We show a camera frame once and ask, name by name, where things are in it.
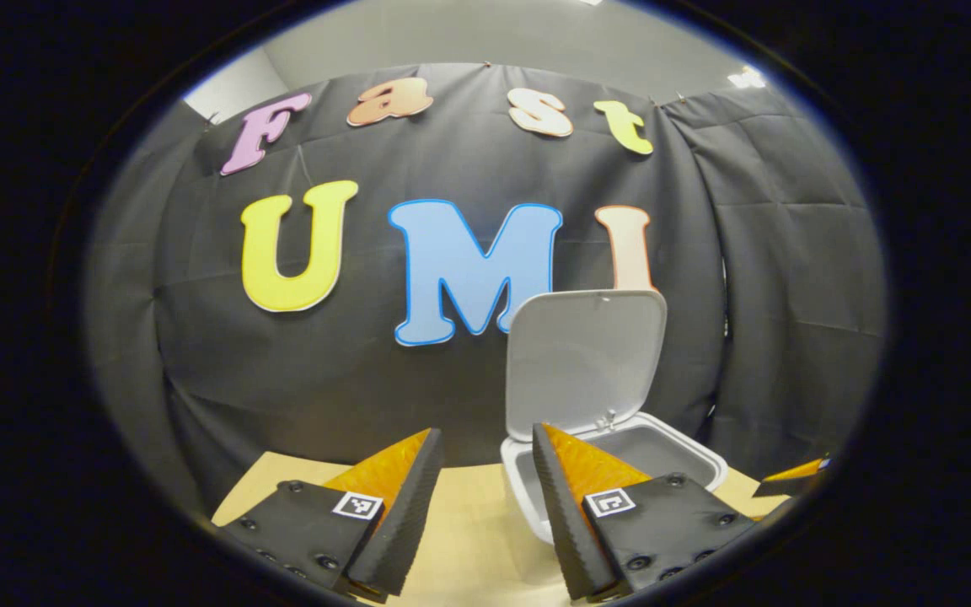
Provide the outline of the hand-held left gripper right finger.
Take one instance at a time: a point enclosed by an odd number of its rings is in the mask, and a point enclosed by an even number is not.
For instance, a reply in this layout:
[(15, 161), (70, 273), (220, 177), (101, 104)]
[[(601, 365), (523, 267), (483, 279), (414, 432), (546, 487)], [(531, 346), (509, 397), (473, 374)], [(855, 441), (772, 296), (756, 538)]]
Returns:
[(671, 583), (756, 526), (689, 474), (650, 476), (551, 424), (532, 434), (552, 545), (575, 602)]

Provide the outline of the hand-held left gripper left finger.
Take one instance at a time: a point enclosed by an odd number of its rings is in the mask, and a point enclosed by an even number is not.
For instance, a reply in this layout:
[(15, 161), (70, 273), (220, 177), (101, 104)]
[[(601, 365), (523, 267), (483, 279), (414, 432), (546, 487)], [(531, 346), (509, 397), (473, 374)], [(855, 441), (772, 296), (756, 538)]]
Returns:
[(267, 569), (385, 602), (405, 586), (442, 465), (442, 430), (424, 429), (323, 484), (280, 480), (220, 528)]

